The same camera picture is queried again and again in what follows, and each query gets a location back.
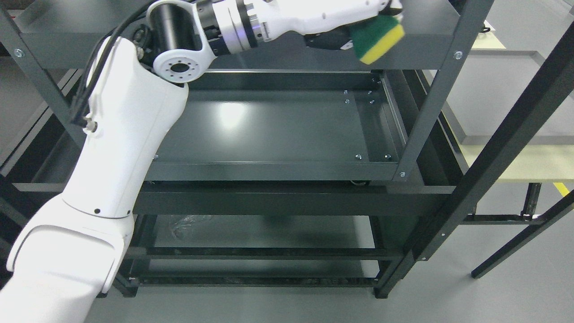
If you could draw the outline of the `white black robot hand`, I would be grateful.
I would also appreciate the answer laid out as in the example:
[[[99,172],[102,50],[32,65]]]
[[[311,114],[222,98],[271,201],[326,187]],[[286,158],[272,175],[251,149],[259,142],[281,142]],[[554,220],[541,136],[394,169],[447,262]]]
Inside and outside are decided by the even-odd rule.
[[[369,20],[379,14],[400,18],[399,0],[247,0],[248,15],[264,42],[293,31],[300,35],[320,34],[337,27]]]

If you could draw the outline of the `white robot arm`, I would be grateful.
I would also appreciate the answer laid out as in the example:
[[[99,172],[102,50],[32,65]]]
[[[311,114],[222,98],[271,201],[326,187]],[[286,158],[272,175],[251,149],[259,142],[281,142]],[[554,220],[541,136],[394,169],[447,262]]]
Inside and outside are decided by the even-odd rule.
[[[163,50],[152,72],[137,47],[121,37],[143,12],[181,9],[199,50]],[[16,238],[8,259],[12,277],[1,290],[3,323],[82,323],[107,293],[128,250],[135,201],[156,151],[184,112],[188,82],[215,59],[200,22],[200,4],[159,0],[137,9],[103,37],[88,63],[77,105],[84,146],[62,193],[47,201]]]

